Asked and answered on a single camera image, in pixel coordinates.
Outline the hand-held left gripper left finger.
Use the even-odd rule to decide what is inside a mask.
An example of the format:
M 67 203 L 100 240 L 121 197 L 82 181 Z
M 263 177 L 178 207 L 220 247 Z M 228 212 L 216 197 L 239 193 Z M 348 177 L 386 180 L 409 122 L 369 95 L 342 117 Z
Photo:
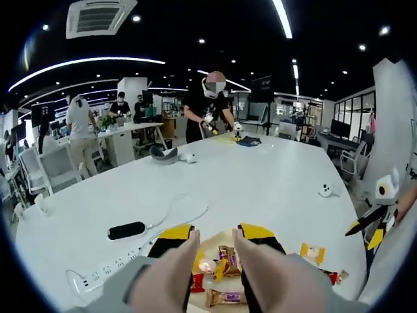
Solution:
M 68 312 L 186 312 L 193 283 L 195 228 L 163 231 L 148 256 L 137 256 L 104 282 L 99 298 Z

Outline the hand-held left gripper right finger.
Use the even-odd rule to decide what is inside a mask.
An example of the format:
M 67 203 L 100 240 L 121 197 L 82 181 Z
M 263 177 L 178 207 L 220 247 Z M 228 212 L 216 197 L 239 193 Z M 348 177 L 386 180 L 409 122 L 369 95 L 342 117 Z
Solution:
M 368 305 L 333 290 L 327 272 L 286 254 L 270 230 L 237 226 L 237 254 L 250 312 L 367 312 Z

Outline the person's right hand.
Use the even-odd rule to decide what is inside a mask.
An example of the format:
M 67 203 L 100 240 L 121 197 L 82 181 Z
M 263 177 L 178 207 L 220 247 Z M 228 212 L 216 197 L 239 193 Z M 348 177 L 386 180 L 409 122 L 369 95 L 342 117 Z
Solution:
M 417 189 L 416 185 L 412 185 L 406 193 L 398 199 L 397 204 L 397 216 L 395 218 L 395 223 L 398 224 L 403 219 L 403 217 L 407 214 L 409 209 L 413 206 L 414 202 L 417 198 Z

